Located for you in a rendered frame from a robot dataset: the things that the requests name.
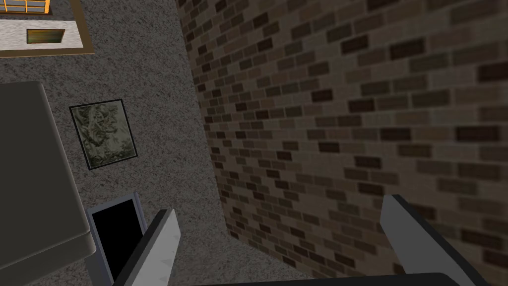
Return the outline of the dark framed wall picture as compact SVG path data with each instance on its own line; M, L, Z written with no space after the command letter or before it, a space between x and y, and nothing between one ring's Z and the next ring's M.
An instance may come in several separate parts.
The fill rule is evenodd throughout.
M122 99L69 107L89 170L138 156Z

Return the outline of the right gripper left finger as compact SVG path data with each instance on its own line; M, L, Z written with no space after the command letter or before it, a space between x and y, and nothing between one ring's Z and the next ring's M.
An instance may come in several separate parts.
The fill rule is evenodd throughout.
M160 210L113 286L168 286L180 237L175 210Z

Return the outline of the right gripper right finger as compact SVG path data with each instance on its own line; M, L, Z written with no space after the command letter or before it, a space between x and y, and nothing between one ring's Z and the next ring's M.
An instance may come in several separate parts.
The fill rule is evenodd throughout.
M400 195L383 197L380 225L411 286L490 286Z

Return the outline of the black screen with grey frame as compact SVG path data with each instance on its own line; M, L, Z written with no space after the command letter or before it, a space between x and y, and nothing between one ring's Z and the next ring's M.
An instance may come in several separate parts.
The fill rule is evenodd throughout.
M85 258L93 286L112 286L147 230L137 192L86 209L96 252Z

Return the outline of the grey cabinet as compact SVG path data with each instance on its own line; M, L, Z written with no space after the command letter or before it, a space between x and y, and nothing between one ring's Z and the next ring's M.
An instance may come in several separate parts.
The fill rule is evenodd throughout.
M43 85L0 84L0 286L96 252Z

